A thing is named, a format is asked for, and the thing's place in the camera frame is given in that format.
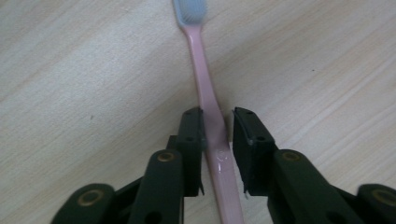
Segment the wooden table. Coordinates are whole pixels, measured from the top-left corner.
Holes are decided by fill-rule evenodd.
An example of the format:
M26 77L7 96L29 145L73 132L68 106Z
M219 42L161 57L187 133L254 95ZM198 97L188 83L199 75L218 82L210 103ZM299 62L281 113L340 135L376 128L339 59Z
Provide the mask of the wooden table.
M207 5L230 135L248 108L335 186L396 188L396 1ZM49 223L76 189L137 179L198 105L170 0L0 1L0 75L0 223ZM219 223L208 177L204 162L186 223ZM246 223L272 222L265 198L240 196Z

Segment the light wood tabletop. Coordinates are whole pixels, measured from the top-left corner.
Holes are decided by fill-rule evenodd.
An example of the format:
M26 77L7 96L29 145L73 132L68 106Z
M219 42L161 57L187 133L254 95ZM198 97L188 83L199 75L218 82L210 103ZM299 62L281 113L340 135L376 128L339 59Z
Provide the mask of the light wood tabletop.
M205 54L232 139L257 113L338 188L396 188L396 1L207 0ZM0 223L50 223L76 189L119 189L198 106L172 1L0 1ZM219 223L205 196L185 223ZM272 223L263 197L246 223Z

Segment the toothbrush handle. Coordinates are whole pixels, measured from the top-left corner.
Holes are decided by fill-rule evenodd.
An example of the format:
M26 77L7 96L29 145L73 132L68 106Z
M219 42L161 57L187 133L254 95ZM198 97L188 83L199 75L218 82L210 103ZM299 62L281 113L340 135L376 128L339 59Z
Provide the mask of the toothbrush handle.
M236 186L232 152L227 140L224 118L207 70L201 40L201 26L186 26L184 32L189 39L200 106L204 110L207 141L205 154L212 175L221 220L226 224L243 224L244 218Z

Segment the brass screw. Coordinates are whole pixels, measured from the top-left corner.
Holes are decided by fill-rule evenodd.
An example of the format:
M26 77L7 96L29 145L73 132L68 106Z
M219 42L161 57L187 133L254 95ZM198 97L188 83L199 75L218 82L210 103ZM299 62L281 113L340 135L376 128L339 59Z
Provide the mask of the brass screw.
M392 192L385 189L374 189L372 194L379 202L396 207L396 195Z
M286 161L299 161L301 158L297 153L290 151L282 153L282 157Z
M158 155L157 159L159 161L172 161L175 158L175 155L170 152L164 152Z
M81 194L81 196L78 197L78 204L80 206L91 206L97 202L99 202L103 198L103 191L99 189L91 189L88 190L87 192Z

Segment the pink toothbrush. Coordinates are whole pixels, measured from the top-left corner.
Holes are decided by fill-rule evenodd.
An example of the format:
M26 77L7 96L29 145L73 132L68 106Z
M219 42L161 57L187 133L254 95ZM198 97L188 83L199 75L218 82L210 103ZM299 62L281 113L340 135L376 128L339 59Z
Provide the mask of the pink toothbrush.
M233 157L227 141L224 118L213 91L201 40L205 0L174 0L177 21L189 39L200 107L204 110L206 159L216 192L222 223L242 224L244 218L233 170Z

